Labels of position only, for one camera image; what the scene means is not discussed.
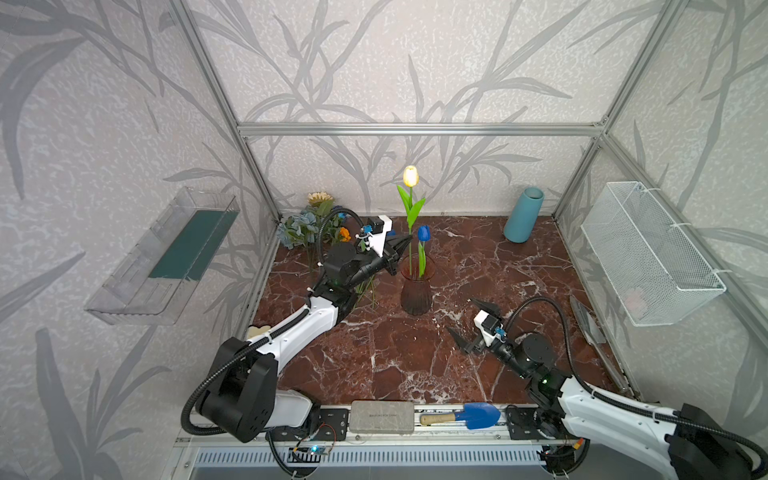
leaf pattern wallpaper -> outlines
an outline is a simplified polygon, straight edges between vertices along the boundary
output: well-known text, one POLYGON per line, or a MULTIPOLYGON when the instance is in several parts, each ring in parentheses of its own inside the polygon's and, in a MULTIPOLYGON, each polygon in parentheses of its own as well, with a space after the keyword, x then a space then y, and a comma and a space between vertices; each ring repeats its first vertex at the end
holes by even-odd
MULTIPOLYGON (((661 2, 191 0, 240 122, 593 122, 661 2)), ((551 213, 584 137, 252 137, 280 208, 329 190, 399 212, 406 165, 426 214, 506 214, 525 187, 551 213)))
MULTIPOLYGON (((763 307, 767 9, 766 0, 689 2, 611 131, 763 307)), ((647 400, 706 406, 728 429, 768 445, 768 353, 724 300, 657 328, 637 328, 611 306, 617 298, 580 225, 616 180, 626 178, 600 154, 561 225, 633 383, 647 400)))
POLYGON ((166 2, 0 1, 0 478, 158 478, 275 225, 166 2), (182 186, 241 212, 173 326, 88 297, 182 186))

wire mesh basket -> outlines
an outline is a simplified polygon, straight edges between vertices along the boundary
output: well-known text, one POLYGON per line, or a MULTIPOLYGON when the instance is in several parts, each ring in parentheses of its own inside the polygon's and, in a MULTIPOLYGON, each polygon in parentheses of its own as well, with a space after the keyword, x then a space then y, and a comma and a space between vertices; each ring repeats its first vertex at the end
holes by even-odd
POLYGON ((641 182, 610 182, 581 225, 635 326, 671 325, 725 291, 641 182))

wooden handle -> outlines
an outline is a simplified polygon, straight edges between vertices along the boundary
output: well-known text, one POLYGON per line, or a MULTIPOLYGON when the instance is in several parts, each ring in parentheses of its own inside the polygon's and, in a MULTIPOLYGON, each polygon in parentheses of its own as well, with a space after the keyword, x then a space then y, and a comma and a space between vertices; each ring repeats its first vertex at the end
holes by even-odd
POLYGON ((456 420, 456 415, 453 413, 438 413, 435 415, 422 415, 419 421, 422 423, 422 425, 431 425, 433 423, 442 423, 442 422, 454 422, 456 420))

metal trowel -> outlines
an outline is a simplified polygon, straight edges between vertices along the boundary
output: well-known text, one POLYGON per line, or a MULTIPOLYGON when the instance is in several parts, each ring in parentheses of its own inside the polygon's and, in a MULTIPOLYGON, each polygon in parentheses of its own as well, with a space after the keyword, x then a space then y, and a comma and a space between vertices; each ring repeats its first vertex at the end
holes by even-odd
POLYGON ((611 380, 616 385, 616 387, 619 389, 619 393, 621 395, 627 395, 630 393, 627 379, 624 378, 624 375, 618 371, 611 359, 609 359, 607 355, 605 355, 605 352, 603 352, 603 349, 600 348, 600 345, 605 343, 605 336, 600 331, 600 328, 598 328, 598 325, 594 322, 592 315, 589 314, 587 307, 584 306, 582 302, 576 300, 575 296, 571 295, 571 308, 574 311, 576 323, 578 323, 579 329, 581 329, 581 333, 584 334, 584 338, 587 340, 587 343, 592 345, 592 348, 594 348, 594 351, 598 354, 598 357, 600 357, 600 361, 603 363, 605 371, 607 372, 608 376, 611 377, 611 380))

glowing tulip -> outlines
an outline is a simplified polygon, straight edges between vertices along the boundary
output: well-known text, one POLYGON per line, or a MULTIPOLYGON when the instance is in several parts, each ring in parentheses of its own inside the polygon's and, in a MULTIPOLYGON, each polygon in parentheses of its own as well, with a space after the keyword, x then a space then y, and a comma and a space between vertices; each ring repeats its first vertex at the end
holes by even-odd
POLYGON ((419 183, 419 171, 414 165, 406 167, 406 171, 402 172, 402 182, 411 188, 419 183))

